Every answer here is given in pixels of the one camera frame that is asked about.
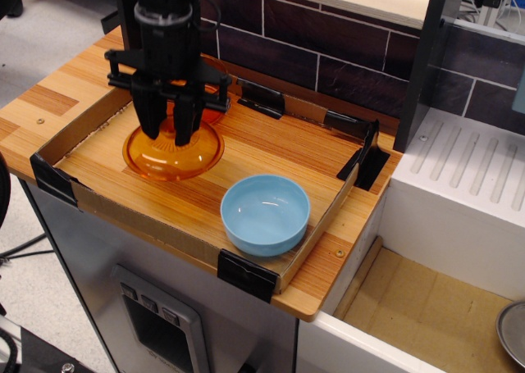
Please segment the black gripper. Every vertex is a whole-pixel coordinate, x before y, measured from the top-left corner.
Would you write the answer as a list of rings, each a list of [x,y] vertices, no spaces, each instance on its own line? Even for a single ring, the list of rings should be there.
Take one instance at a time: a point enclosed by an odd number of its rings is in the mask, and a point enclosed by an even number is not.
[[[140,44],[126,50],[110,50],[105,58],[110,62],[109,84],[131,90],[142,131],[156,139],[167,118],[167,100],[161,94],[173,98],[190,84],[218,84],[216,100],[227,111],[231,77],[207,66],[201,58],[200,35],[206,29],[200,25],[200,4],[183,2],[157,11],[137,2],[131,12],[139,28]],[[143,86],[134,84],[132,76],[121,72],[120,66],[141,74]],[[189,144],[200,127],[202,114],[203,100],[197,95],[185,94],[175,100],[176,146]]]

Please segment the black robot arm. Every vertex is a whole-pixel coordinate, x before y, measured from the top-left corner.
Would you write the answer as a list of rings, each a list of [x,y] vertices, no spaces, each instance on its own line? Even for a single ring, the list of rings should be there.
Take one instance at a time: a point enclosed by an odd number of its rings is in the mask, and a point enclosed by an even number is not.
[[[143,132],[156,139],[173,101],[174,142],[185,146],[199,130],[205,107],[225,112],[231,77],[201,55],[201,35],[217,29],[201,24],[201,0],[119,0],[127,33],[135,42],[109,50],[108,82],[127,89]]]

